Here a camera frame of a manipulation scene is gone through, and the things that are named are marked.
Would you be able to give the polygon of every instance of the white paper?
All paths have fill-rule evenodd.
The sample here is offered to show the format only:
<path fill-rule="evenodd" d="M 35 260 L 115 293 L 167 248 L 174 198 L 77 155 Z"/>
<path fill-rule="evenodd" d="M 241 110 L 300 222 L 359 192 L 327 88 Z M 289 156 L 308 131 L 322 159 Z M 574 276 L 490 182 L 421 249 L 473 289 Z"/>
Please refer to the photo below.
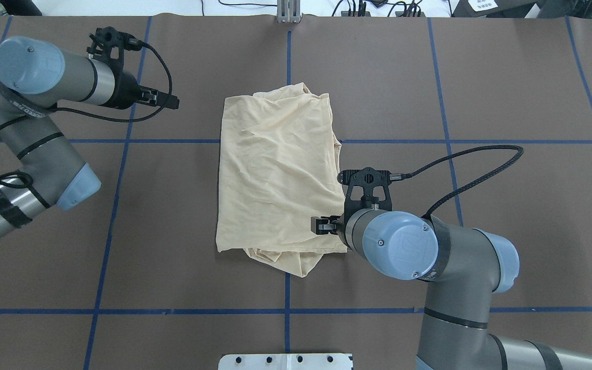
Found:
<path fill-rule="evenodd" d="M 497 3 L 495 0 L 468 0 L 470 3 L 470 7 L 474 9 L 475 12 L 480 12 L 483 10 L 493 9 L 497 7 Z"/>

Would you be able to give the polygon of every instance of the white floor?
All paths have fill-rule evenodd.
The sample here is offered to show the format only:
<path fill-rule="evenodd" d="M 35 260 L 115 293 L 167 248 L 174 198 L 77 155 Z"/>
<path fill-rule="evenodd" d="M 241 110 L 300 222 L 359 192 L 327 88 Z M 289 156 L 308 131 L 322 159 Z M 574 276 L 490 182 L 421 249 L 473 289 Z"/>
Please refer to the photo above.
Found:
<path fill-rule="evenodd" d="M 221 5 L 218 0 L 202 0 L 205 15 L 252 15 L 275 14 L 275 7 L 240 6 L 231 7 Z M 202 15 L 200 0 L 34 0 L 44 15 L 154 15 L 171 12 L 181 15 Z M 266 3 L 275 4 L 275 0 L 223 0 L 224 3 Z M 301 0 L 301 10 L 305 14 L 330 16 L 338 0 Z M 458 0 L 451 0 L 452 7 Z M 371 3 L 367 10 L 372 16 L 387 16 L 390 5 L 383 5 L 376 9 Z M 449 5 L 446 0 L 423 0 L 420 7 L 426 16 L 449 17 Z M 347 10 L 346 1 L 339 6 Z"/>

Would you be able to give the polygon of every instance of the folded cloth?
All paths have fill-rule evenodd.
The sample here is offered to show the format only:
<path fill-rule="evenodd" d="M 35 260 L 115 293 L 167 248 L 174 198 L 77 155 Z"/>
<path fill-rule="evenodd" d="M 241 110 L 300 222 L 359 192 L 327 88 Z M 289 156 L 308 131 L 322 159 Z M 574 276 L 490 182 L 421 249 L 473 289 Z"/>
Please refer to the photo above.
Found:
<path fill-rule="evenodd" d="M 218 251 L 240 248 L 300 277 L 325 253 L 345 253 L 338 237 L 310 231 L 311 216 L 344 208 L 328 94 L 298 84 L 227 98 L 222 125 Z"/>

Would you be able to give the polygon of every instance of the beige towel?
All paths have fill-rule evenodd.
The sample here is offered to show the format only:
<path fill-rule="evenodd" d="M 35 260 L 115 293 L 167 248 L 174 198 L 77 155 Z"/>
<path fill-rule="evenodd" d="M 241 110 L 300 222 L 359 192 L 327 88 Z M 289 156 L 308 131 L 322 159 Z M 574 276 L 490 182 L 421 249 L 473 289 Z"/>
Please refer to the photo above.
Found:
<path fill-rule="evenodd" d="M 304 277 L 336 236 L 310 231 L 311 216 L 339 215 L 341 144 L 328 94 L 305 84 L 225 100 L 220 136 L 218 251 L 241 248 L 259 262 Z"/>

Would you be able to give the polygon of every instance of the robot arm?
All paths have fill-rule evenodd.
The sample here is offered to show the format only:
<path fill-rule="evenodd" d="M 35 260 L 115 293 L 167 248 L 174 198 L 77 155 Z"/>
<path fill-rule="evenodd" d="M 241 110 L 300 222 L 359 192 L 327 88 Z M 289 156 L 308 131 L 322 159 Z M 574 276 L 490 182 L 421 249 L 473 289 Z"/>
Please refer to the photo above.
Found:
<path fill-rule="evenodd" d="M 428 282 L 417 354 L 418 370 L 581 370 L 592 357 L 545 344 L 489 335 L 491 297 L 507 291 L 520 271 L 515 246 L 479 229 L 392 211 L 389 171 L 342 171 L 348 186 L 345 214 L 313 217 L 312 232 L 336 234 L 376 270 Z M 361 200 L 352 200 L 362 187 Z M 385 200 L 373 196 L 383 187 Z"/>
<path fill-rule="evenodd" d="M 75 112 L 55 108 L 57 101 L 118 109 L 134 103 L 160 106 L 158 110 L 179 106 L 171 91 L 139 86 L 123 69 L 124 50 L 149 45 L 110 27 L 98 28 L 91 39 L 90 57 L 20 36 L 0 45 L 0 140 L 23 164 L 0 176 L 0 237 L 54 204 L 68 210 L 100 188 L 90 166 L 48 117 L 56 110 Z M 118 58 L 113 59 L 116 48 Z"/>

